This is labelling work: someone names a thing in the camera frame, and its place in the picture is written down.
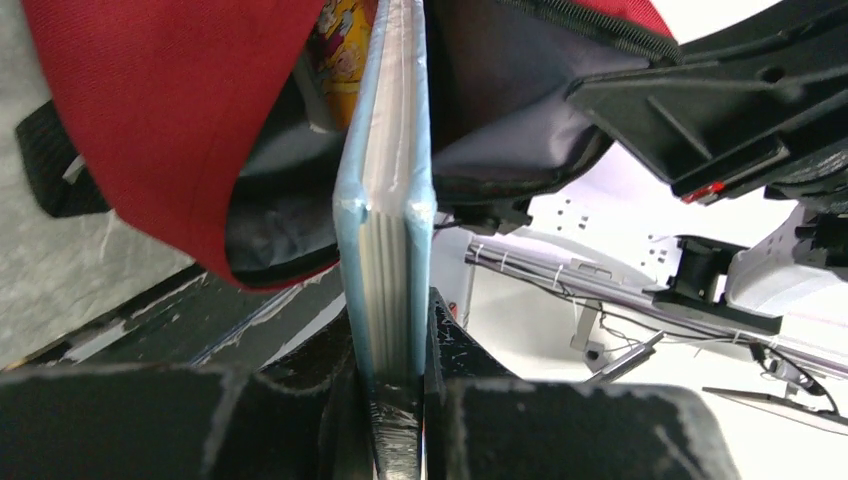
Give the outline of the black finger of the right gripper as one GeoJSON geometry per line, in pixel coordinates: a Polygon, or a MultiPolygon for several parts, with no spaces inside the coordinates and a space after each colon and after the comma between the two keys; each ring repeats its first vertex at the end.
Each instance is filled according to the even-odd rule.
{"type": "Polygon", "coordinates": [[[847,202],[847,5],[781,1],[679,66],[588,77],[569,101],[685,202],[764,189],[847,202]]]}

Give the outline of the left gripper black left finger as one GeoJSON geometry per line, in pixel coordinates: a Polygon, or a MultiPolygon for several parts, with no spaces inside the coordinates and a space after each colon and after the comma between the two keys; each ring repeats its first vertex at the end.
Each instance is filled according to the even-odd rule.
{"type": "Polygon", "coordinates": [[[348,319],[253,372],[91,365],[1,377],[5,479],[368,479],[348,319]]]}

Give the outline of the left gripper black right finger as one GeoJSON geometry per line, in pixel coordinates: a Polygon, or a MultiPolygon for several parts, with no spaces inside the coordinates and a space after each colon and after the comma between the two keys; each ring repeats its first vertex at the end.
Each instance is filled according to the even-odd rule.
{"type": "Polygon", "coordinates": [[[713,413],[670,385],[527,381],[430,293],[424,377],[431,479],[736,479],[713,413]]]}

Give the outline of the light blue cat notebook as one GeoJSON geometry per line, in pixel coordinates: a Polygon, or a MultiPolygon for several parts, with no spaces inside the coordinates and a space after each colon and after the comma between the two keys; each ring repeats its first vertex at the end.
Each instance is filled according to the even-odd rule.
{"type": "Polygon", "coordinates": [[[432,180],[420,1],[381,1],[333,195],[359,370],[411,385],[425,369],[432,180]]]}

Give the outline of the red fabric backpack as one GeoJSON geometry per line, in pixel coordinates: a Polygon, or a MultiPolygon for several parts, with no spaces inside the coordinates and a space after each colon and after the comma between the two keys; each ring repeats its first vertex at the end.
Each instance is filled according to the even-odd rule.
{"type": "MultiPolygon", "coordinates": [[[[24,2],[52,96],[16,130],[35,193],[81,159],[57,216],[85,214],[91,188],[95,212],[247,288],[330,267],[352,119],[336,126],[308,51],[324,2],[24,2]]],[[[435,56],[420,2],[432,180],[452,214],[436,189],[435,56]]]]}

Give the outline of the Roald Dahl Charlie book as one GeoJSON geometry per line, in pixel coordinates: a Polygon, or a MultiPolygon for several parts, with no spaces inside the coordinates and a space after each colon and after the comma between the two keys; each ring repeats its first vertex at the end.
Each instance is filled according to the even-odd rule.
{"type": "Polygon", "coordinates": [[[327,0],[308,41],[317,85],[335,124],[350,125],[364,74],[378,3],[327,0]]]}

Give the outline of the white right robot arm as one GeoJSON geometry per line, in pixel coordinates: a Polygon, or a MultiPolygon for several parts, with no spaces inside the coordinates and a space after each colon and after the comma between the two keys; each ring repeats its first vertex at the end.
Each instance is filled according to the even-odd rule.
{"type": "Polygon", "coordinates": [[[679,44],[650,1],[429,1],[436,189],[468,264],[740,342],[847,280],[847,5],[781,1],[679,44]],[[752,247],[591,214],[563,187],[621,145],[686,204],[762,190],[752,247]]]}

